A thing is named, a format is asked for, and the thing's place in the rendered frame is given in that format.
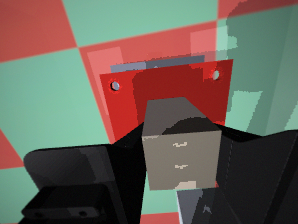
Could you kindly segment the red plate with grey square handle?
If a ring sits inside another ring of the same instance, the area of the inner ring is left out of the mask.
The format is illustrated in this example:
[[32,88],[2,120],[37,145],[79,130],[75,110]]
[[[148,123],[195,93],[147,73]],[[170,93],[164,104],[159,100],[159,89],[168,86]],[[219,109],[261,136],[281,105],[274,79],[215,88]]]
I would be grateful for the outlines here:
[[225,126],[232,67],[229,59],[99,74],[115,141],[144,122],[150,191],[215,188],[214,123]]

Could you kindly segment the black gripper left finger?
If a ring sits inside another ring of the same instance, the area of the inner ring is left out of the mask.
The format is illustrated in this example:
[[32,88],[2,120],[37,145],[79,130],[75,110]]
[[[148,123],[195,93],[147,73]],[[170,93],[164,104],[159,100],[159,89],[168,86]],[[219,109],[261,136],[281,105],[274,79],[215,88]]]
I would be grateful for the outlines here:
[[119,224],[140,224],[147,172],[143,125],[113,144],[33,150],[24,156],[23,165],[39,191],[48,186],[106,185]]

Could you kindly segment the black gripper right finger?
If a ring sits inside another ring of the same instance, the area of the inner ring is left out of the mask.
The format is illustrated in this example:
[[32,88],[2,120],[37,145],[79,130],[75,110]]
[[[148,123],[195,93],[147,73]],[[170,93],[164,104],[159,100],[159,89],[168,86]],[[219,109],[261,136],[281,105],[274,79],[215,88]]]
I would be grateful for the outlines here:
[[272,224],[298,166],[298,129],[222,130],[216,182],[239,224]]

